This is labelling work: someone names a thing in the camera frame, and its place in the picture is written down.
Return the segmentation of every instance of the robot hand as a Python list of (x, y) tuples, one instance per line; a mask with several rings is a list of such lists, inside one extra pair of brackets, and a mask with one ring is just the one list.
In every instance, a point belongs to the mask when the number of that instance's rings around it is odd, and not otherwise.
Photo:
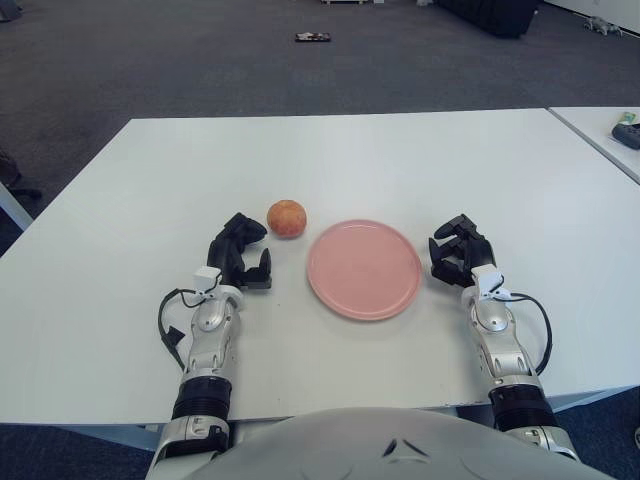
[[(244, 306), (240, 289), (271, 287), (269, 250), (263, 250), (259, 266), (246, 271), (242, 253), (266, 233), (255, 220), (235, 214), (211, 242), (207, 265), (194, 274), (195, 288), (175, 289), (160, 305), (160, 337), (183, 369), (183, 376), (171, 421), (163, 428), (152, 466), (165, 458), (220, 453), (228, 447), (233, 338), (240, 321), (238, 311)], [(195, 303), (187, 303), (185, 293), (195, 296)], [(196, 309), (191, 320), (193, 344), (186, 362), (177, 351), (185, 334), (173, 326), (165, 331), (162, 318), (165, 305), (178, 294), (187, 308)]]
[[(451, 236), (454, 238), (441, 245), (436, 242)], [(445, 223), (434, 237), (429, 238), (431, 274), (450, 285), (464, 287), (462, 304), (468, 309), (468, 326), (487, 382), (496, 427), (577, 460), (538, 379), (551, 354), (551, 327), (542, 305), (528, 295), (512, 294), (503, 287), (504, 276), (496, 268), (491, 244), (466, 215)], [(536, 368), (518, 342), (515, 315), (507, 308), (506, 302), (521, 300), (535, 302), (547, 326), (547, 347)]]

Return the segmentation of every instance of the black object on floor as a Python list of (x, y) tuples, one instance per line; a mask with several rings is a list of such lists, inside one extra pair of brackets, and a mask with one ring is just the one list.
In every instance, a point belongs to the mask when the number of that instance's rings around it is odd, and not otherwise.
[(499, 37), (527, 33), (538, 0), (436, 0), (436, 3)]
[(0, 22), (10, 22), (21, 16), (20, 7), (13, 0), (0, 0)]

